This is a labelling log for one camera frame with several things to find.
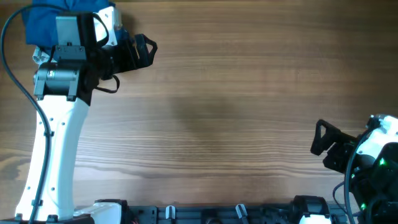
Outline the teal blue polo shirt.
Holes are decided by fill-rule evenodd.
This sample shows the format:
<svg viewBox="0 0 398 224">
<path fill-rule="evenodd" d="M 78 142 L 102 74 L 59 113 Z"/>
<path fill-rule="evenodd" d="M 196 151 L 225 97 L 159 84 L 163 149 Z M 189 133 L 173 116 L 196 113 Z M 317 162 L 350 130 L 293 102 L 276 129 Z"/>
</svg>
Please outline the teal blue polo shirt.
<svg viewBox="0 0 398 224">
<path fill-rule="evenodd" d="M 99 12 L 110 6 L 116 8 L 115 3 L 108 0 L 33 1 L 32 8 L 22 13 L 26 44 L 43 49 L 56 46 L 58 37 L 55 19 L 62 12 Z M 128 33 L 122 25 L 116 33 L 118 43 Z"/>
</svg>

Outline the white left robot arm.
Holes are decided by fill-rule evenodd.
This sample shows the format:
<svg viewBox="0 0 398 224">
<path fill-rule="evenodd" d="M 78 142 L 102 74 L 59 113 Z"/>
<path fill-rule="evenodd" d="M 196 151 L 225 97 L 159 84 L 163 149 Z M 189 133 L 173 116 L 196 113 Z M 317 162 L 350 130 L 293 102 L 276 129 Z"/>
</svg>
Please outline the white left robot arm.
<svg viewBox="0 0 398 224">
<path fill-rule="evenodd" d="M 144 34 L 115 45 L 90 38 L 59 42 L 56 60 L 40 65 L 31 99 L 37 125 L 29 174 L 10 223 L 127 223 L 125 200 L 98 200 L 77 210 L 73 173 L 83 123 L 101 80 L 152 65 L 157 44 Z"/>
</svg>

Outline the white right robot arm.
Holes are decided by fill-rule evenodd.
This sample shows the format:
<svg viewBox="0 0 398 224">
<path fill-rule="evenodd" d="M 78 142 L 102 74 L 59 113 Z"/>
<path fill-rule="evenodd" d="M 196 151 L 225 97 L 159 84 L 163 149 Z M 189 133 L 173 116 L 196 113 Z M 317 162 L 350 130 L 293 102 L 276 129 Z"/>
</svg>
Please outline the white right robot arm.
<svg viewBox="0 0 398 224">
<path fill-rule="evenodd" d="M 397 118 L 369 117 L 358 136 L 344 133 L 320 119 L 310 148 L 326 157 L 323 165 L 344 175 L 335 189 L 344 201 L 332 205 L 324 198 L 296 196 L 289 223 L 397 223 Z"/>
</svg>

